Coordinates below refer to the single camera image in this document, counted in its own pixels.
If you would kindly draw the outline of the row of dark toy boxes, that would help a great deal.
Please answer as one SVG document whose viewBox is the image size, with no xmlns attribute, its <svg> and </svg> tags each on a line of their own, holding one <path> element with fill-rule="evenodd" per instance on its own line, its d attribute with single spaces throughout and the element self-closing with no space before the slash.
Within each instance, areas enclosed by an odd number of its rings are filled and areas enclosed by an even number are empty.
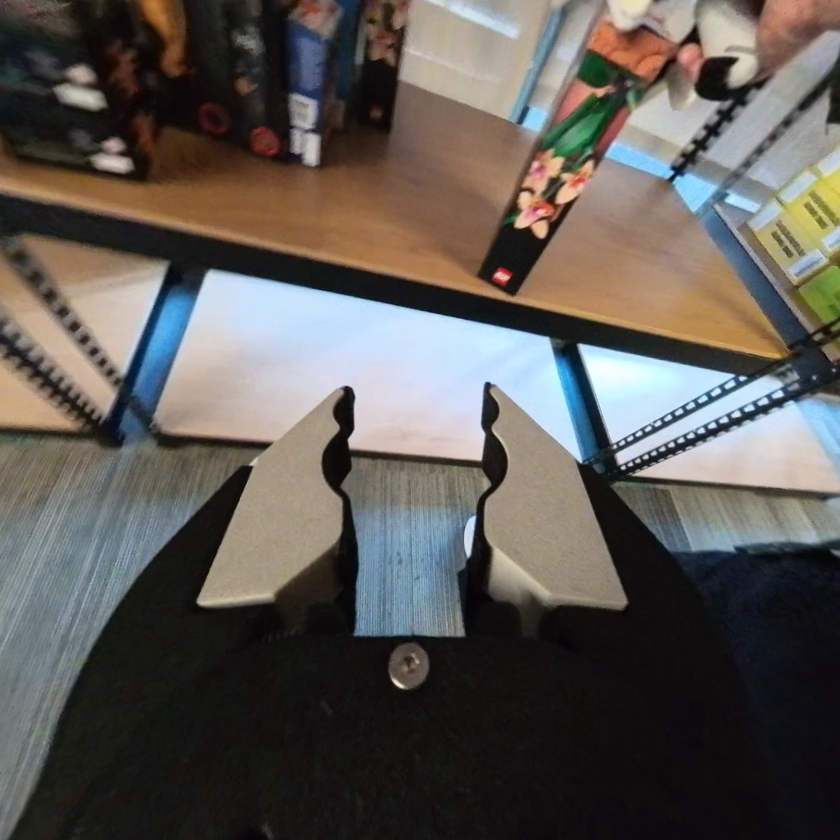
<svg viewBox="0 0 840 840">
<path fill-rule="evenodd" d="M 391 128 L 412 5 L 2 1 L 2 140 L 137 181 L 165 126 L 319 167 L 352 111 Z"/>
</svg>

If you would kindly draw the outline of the person's dark jacket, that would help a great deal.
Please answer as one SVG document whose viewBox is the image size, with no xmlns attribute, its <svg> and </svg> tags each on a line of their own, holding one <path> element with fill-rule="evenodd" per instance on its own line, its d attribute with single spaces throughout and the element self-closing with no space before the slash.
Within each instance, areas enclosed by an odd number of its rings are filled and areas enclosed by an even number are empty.
<svg viewBox="0 0 840 840">
<path fill-rule="evenodd" d="M 731 646 L 792 838 L 839 838 L 838 540 L 675 557 Z"/>
</svg>

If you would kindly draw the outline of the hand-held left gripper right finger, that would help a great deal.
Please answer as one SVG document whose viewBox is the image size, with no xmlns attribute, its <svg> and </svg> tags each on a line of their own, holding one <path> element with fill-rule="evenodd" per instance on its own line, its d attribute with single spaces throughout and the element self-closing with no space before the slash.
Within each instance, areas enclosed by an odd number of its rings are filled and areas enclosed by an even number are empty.
<svg viewBox="0 0 840 840">
<path fill-rule="evenodd" d="M 498 385 L 484 386 L 480 424 L 487 488 L 464 530 L 465 633 L 536 636 L 561 607 L 624 612 L 579 462 Z"/>
</svg>

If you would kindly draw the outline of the person's right hand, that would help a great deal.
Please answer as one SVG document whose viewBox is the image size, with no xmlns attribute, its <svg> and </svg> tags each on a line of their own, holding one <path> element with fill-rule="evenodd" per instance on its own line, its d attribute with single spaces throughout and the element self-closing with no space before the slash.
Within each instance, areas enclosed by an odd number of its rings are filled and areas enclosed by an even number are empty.
<svg viewBox="0 0 840 840">
<path fill-rule="evenodd" d="M 767 1 L 759 15 L 759 73 L 768 76 L 828 32 L 839 29 L 838 1 Z"/>
</svg>

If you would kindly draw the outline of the stack of yellow-green boxes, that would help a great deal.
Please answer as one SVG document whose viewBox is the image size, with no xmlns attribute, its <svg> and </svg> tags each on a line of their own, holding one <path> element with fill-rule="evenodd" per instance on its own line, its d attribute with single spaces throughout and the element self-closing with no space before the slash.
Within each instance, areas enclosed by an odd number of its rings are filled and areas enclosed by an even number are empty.
<svg viewBox="0 0 840 840">
<path fill-rule="evenodd" d="M 839 149 L 805 168 L 752 215 L 755 237 L 786 292 L 814 319 L 839 316 Z"/>
</svg>

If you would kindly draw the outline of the black shelving rack with goods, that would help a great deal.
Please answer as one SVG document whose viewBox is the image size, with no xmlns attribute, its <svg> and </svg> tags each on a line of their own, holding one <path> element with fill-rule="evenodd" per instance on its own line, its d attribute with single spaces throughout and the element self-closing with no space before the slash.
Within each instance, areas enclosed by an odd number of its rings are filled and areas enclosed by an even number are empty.
<svg viewBox="0 0 840 840">
<path fill-rule="evenodd" d="M 225 270 L 731 374 L 782 394 L 704 424 L 682 454 L 838 378 L 838 327 L 786 345 L 667 181 L 605 161 L 516 297 L 478 279 L 531 134 L 410 84 L 393 130 L 354 129 L 319 170 L 170 129 L 149 182 L 2 151 L 13 231 Z"/>
</svg>

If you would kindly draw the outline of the black flower-print cardboard box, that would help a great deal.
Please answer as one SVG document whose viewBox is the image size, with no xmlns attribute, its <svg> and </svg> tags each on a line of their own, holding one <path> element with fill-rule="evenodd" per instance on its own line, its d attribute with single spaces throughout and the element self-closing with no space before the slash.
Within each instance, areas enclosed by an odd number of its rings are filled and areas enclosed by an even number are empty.
<svg viewBox="0 0 840 840">
<path fill-rule="evenodd" d="M 604 2 L 573 58 L 478 277 L 514 297 L 693 26 L 691 2 Z"/>
</svg>

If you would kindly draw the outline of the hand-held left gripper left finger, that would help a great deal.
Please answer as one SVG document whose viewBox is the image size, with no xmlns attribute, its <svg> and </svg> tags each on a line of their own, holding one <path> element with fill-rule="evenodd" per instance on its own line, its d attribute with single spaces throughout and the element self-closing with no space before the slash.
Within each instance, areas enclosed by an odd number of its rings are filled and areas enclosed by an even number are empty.
<svg viewBox="0 0 840 840">
<path fill-rule="evenodd" d="M 354 633 L 359 547 L 343 488 L 354 402 L 339 387 L 251 464 L 198 608 L 266 606 L 288 632 L 315 623 Z"/>
</svg>

